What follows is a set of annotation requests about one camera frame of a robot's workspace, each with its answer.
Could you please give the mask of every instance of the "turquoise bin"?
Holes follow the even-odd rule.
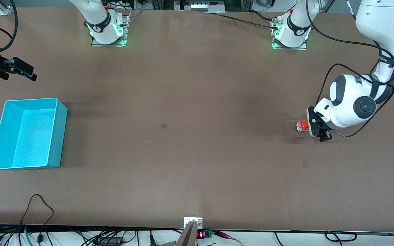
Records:
[[[6,101],[0,122],[0,169],[59,167],[67,113],[57,98]]]

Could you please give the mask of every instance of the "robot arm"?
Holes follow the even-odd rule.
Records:
[[[308,1],[308,10],[311,20],[314,20],[319,13],[319,2],[317,0]],[[297,48],[308,38],[311,23],[306,15],[306,0],[297,0],[292,11],[278,17],[276,25],[279,30],[275,39],[286,47]]]
[[[100,44],[111,44],[123,35],[122,14],[106,10],[101,0],[69,0],[86,19],[91,36]]]
[[[389,21],[393,20],[393,31]],[[371,118],[377,105],[393,91],[394,79],[394,0],[363,0],[356,18],[358,30],[376,41],[381,51],[377,68],[370,76],[340,75],[330,86],[330,100],[322,99],[307,109],[310,135],[329,140],[330,129],[342,129]]]

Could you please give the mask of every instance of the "table surface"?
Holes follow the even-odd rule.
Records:
[[[0,223],[18,223],[39,193],[51,224],[180,227],[201,216],[213,228],[394,232],[394,97],[352,138],[295,131],[332,64],[367,73],[377,50],[315,31],[308,51],[272,50],[268,29],[195,11],[144,11],[127,47],[90,47],[77,9],[18,12],[3,55],[38,80],[0,80],[0,116],[6,100],[57,97],[68,118],[60,168],[0,171]],[[316,23],[368,42],[350,15]],[[25,223],[48,216],[34,199]]]

